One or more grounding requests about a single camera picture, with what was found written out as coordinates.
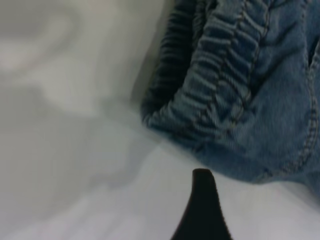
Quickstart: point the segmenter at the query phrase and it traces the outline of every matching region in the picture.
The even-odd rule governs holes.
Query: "blue denim fabric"
[[[209,168],[320,197],[320,0],[176,0],[143,124]]]

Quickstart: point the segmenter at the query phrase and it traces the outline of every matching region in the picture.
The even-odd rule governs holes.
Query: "denim waistband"
[[[142,104],[143,123],[172,138],[198,140],[219,138],[232,128],[251,98],[251,74],[270,4],[177,1]]]

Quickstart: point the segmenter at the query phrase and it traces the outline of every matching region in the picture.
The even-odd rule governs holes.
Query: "white fabric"
[[[192,157],[137,108],[173,0],[0,1],[0,239],[169,240]],[[235,240],[320,236],[303,186],[215,174]]]

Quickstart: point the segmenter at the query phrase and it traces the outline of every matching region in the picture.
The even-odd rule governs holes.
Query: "white surface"
[[[170,239],[201,165],[127,104],[145,89],[168,2],[0,1],[1,240]],[[215,177],[235,240],[319,239],[303,186]]]

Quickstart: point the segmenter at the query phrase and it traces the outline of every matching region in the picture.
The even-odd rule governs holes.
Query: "jeans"
[[[143,124],[204,165],[320,197],[320,0],[176,0]]]

